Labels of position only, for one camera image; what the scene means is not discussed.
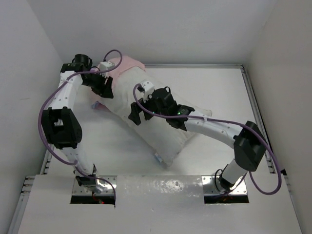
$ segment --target pink fabric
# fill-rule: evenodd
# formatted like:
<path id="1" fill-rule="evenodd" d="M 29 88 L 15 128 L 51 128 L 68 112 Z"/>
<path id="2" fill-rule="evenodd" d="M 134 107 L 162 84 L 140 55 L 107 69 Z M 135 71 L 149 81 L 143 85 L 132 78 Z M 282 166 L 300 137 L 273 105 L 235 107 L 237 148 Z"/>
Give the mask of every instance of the pink fabric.
<path id="1" fill-rule="evenodd" d="M 120 61 L 120 57 L 110 59 L 110 62 L 113 62 L 115 65 L 118 64 L 119 61 Z M 116 80 L 118 79 L 118 77 L 122 73 L 124 73 L 125 71 L 127 71 L 133 67 L 139 67 L 143 71 L 145 71 L 145 66 L 143 63 L 141 63 L 141 62 L 139 62 L 139 61 L 137 61 L 137 60 L 135 60 L 129 56 L 123 56 L 120 66 L 108 73 L 108 75 L 113 78 L 113 87 L 112 88 L 115 87 L 115 83 L 116 83 Z"/>
<path id="2" fill-rule="evenodd" d="M 120 61 L 120 57 L 112 58 L 110 60 L 110 62 L 113 62 L 114 64 L 118 64 L 119 61 Z M 108 75 L 113 78 L 112 89 L 114 89 L 116 80 L 120 77 L 120 75 L 122 73 L 124 73 L 125 71 L 129 70 L 130 68 L 133 68 L 133 67 L 139 67 L 143 71 L 145 71 L 145 66 L 143 63 L 141 63 L 141 62 L 139 62 L 139 61 L 137 61 L 137 60 L 135 60 L 129 56 L 123 56 L 120 66 L 108 73 Z M 92 108 L 108 110 L 104 105 L 102 105 L 101 103 L 98 102 L 100 100 L 100 97 L 98 95 L 96 95 L 93 92 L 90 92 L 90 93 L 91 93 L 90 94 L 90 100 L 91 100 L 91 103 L 93 103 Z"/>

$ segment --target white wall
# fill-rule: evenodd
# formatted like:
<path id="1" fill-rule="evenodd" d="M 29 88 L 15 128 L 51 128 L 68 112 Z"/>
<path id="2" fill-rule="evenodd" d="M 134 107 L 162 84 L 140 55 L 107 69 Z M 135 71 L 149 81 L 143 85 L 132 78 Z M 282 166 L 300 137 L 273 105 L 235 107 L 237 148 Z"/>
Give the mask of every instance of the white wall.
<path id="1" fill-rule="evenodd" d="M 312 233 L 312 1 L 279 0 L 248 68 L 273 149 Z"/>
<path id="2" fill-rule="evenodd" d="M 62 61 L 26 0 L 0 3 L 0 234 L 7 233 L 26 175 L 40 170 L 37 130 Z"/>
<path id="3" fill-rule="evenodd" d="M 145 63 L 242 63 L 276 0 L 28 0 L 64 61 L 120 49 Z"/>

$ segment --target robot end effector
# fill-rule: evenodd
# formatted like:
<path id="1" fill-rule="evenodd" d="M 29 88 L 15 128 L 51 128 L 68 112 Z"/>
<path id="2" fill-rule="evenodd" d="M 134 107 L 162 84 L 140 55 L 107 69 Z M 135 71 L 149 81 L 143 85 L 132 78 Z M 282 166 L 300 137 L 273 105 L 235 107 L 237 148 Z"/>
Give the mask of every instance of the robot end effector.
<path id="1" fill-rule="evenodd" d="M 257 170 L 266 148 L 249 130 L 245 128 L 238 130 L 231 128 L 227 123 L 214 122 L 192 107 L 177 104 L 169 87 L 155 90 L 151 82 L 145 81 L 138 90 L 143 93 L 143 98 L 138 100 L 139 103 L 150 111 L 149 113 L 144 111 L 145 120 L 150 120 L 153 114 L 177 116 L 166 118 L 166 121 L 174 128 L 212 137 L 234 149 L 234 159 L 222 170 L 219 177 L 219 184 L 225 191 L 230 191 L 246 172 Z M 131 104 L 128 118 L 136 125 L 141 123 L 139 116 L 141 111 L 143 110 L 136 102 Z M 255 123 L 247 121 L 246 125 L 264 138 Z"/>
<path id="2" fill-rule="evenodd" d="M 92 59 L 86 55 L 77 54 L 71 63 L 62 66 L 61 73 L 66 71 L 88 72 L 92 68 Z M 82 85 L 89 86 L 91 90 L 102 98 L 113 98 L 112 77 L 103 77 L 102 74 L 81 74 Z"/>

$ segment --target cable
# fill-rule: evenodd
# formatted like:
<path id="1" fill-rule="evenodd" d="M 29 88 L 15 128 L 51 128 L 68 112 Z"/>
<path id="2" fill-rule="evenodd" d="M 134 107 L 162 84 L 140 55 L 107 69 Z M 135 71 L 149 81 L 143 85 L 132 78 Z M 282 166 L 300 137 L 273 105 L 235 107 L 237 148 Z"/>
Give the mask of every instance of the cable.
<path id="1" fill-rule="evenodd" d="M 88 179 L 99 179 L 99 180 L 104 181 L 105 183 L 108 183 L 108 184 L 112 187 L 112 189 L 113 189 L 113 192 L 114 192 L 114 200 L 116 201 L 116 190 L 115 190 L 115 188 L 113 187 L 113 185 L 111 184 L 111 182 L 109 182 L 108 180 L 105 180 L 105 179 L 103 179 L 103 178 L 100 178 L 100 177 L 89 176 L 89 175 L 83 173 L 81 170 L 79 170 L 78 167 L 75 167 L 75 168 L 76 168 L 76 170 L 77 170 L 81 175 L 83 175 L 84 177 L 86 177 L 86 178 L 88 178 Z"/>
<path id="2" fill-rule="evenodd" d="M 117 52 L 117 53 L 119 53 L 119 55 L 120 55 L 120 62 L 122 61 L 122 54 L 121 54 L 121 52 L 120 52 L 119 50 L 113 49 L 113 50 L 110 50 L 109 52 L 107 52 L 107 54 L 104 56 L 103 62 L 106 62 L 106 58 L 107 58 L 107 56 L 108 56 L 111 52 Z"/>
<path id="3" fill-rule="evenodd" d="M 97 201 L 98 203 L 105 204 L 104 201 L 102 201 L 101 199 L 97 199 L 97 198 L 94 196 L 94 192 L 92 192 L 92 198 L 93 198 L 94 201 Z"/>
<path id="4" fill-rule="evenodd" d="M 218 169 L 215 174 L 214 174 L 214 186 L 215 188 L 218 190 L 219 193 L 221 193 L 221 191 L 219 190 L 217 184 L 216 184 L 216 176 L 218 175 L 218 172 L 221 171 L 221 174 L 223 173 L 223 170 L 222 169 Z"/>
<path id="5" fill-rule="evenodd" d="M 108 70 L 105 70 L 105 71 L 86 71 L 86 72 L 76 72 L 74 74 L 71 74 L 67 79 L 66 81 L 70 80 L 72 77 L 76 76 L 76 75 L 82 75 L 82 74 L 100 74 L 100 73 L 104 73 L 104 72 L 110 72 L 116 68 L 118 68 L 122 62 L 122 53 L 119 51 L 119 50 L 111 50 L 109 51 L 106 55 L 105 55 L 105 58 L 113 51 L 117 51 L 119 54 L 120 54 L 120 61 L 119 63 L 111 68 L 111 69 L 108 69 Z M 42 113 L 45 109 L 45 107 L 47 106 L 47 104 L 49 103 L 49 101 L 58 93 L 59 90 L 61 90 L 65 85 L 67 84 L 67 82 L 64 82 L 59 88 L 57 88 L 48 98 L 46 101 L 44 101 L 43 105 L 41 106 L 40 108 L 40 111 L 39 111 L 39 116 L 38 116 L 38 131 L 39 131 L 39 135 L 40 135 L 40 138 L 44 144 L 44 146 L 47 148 L 47 150 L 50 152 L 50 154 L 52 154 L 57 160 L 59 160 L 60 162 L 66 164 L 66 165 L 71 165 L 71 166 L 74 166 L 77 164 L 77 161 L 75 160 L 74 162 L 67 162 L 65 161 L 64 159 L 62 159 L 61 157 L 59 157 L 56 153 L 54 153 L 54 151 L 51 149 L 51 147 L 49 146 L 49 143 L 48 141 L 46 140 L 44 134 L 43 134 L 43 130 L 42 130 L 42 127 L 41 127 L 41 118 L 42 118 Z"/>
<path id="6" fill-rule="evenodd" d="M 146 108 L 144 108 L 144 106 L 142 106 L 141 103 L 138 101 L 137 96 L 136 96 L 136 90 L 137 90 L 138 87 L 141 87 L 141 84 L 136 84 L 134 86 L 134 88 L 133 88 L 134 99 L 135 99 L 137 105 L 143 111 L 145 111 L 146 113 L 148 113 L 150 115 L 153 115 L 153 116 L 156 116 L 156 117 L 159 117 L 159 118 L 196 118 L 196 119 L 203 119 L 203 120 L 211 121 L 211 122 L 229 123 L 229 124 L 238 125 L 238 126 L 240 126 L 242 128 L 247 129 L 248 131 L 250 131 L 252 134 L 254 134 L 257 137 L 257 139 L 260 141 L 260 143 L 262 145 L 264 145 L 264 147 L 268 150 L 268 152 L 271 155 L 272 160 L 273 160 L 273 162 L 275 164 L 276 171 L 277 171 L 277 177 L 278 177 L 277 187 L 272 192 L 265 192 L 265 191 L 263 191 L 262 189 L 259 188 L 259 186 L 256 184 L 256 182 L 255 182 L 255 180 L 253 178 L 252 173 L 249 172 L 250 178 L 251 178 L 254 186 L 258 189 L 259 192 L 261 192 L 262 194 L 265 194 L 265 195 L 273 195 L 273 194 L 276 194 L 280 190 L 280 188 L 282 186 L 282 175 L 281 175 L 281 170 L 280 170 L 277 158 L 273 154 L 273 151 L 271 150 L 269 145 L 266 143 L 266 141 L 254 129 L 250 128 L 249 126 L 247 126 L 245 124 L 234 122 L 234 121 L 229 121 L 229 120 L 222 120 L 222 119 L 216 119 L 216 118 L 205 118 L 205 117 L 200 117 L 200 116 L 164 116 L 164 115 L 159 115 L 159 114 L 153 113 L 153 112 L 147 110 Z"/>
<path id="7" fill-rule="evenodd" d="M 93 66 L 90 68 L 90 71 L 93 69 L 93 68 L 96 68 L 98 71 L 99 71 L 99 68 L 97 66 Z"/>

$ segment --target metal base plate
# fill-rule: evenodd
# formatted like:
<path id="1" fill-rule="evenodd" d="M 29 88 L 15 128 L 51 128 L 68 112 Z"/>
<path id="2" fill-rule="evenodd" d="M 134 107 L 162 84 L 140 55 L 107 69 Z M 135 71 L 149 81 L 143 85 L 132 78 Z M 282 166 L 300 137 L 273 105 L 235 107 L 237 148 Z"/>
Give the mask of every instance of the metal base plate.
<path id="1" fill-rule="evenodd" d="M 110 181 L 115 189 L 117 189 L 117 176 L 100 176 L 103 179 L 106 179 Z M 223 194 L 218 191 L 218 189 L 215 186 L 215 176 L 214 175 L 203 175 L 201 177 L 202 179 L 202 186 L 204 191 L 204 200 L 205 203 L 220 203 L 220 199 L 214 199 L 216 198 L 222 198 Z M 248 202 L 247 197 L 247 189 L 245 181 L 242 181 L 240 185 L 238 183 L 240 182 L 242 178 L 240 178 L 236 184 L 233 186 L 233 189 L 235 190 L 228 194 L 228 197 L 231 197 L 230 202 L 231 203 L 246 203 Z M 92 197 L 92 192 L 87 190 L 84 187 L 81 187 L 78 185 L 77 181 L 75 180 L 73 191 L 72 191 L 72 201 L 71 203 L 77 204 L 77 203 L 84 203 L 84 204 L 93 204 L 94 200 L 90 199 Z M 101 199 L 105 201 L 105 204 L 114 204 L 114 193 L 112 187 L 105 183 L 105 190 L 100 194 L 94 194 L 94 197 L 97 199 Z"/>
<path id="2" fill-rule="evenodd" d="M 203 175 L 201 177 L 203 182 L 204 196 L 216 196 L 220 195 L 220 192 L 215 187 L 215 176 L 214 175 Z M 229 193 L 230 196 L 242 196 L 247 195 L 247 189 L 245 181 L 242 181 L 240 185 L 238 183 L 241 181 L 242 177 L 236 182 L 236 184 L 231 188 L 236 188 L 233 192 Z"/>

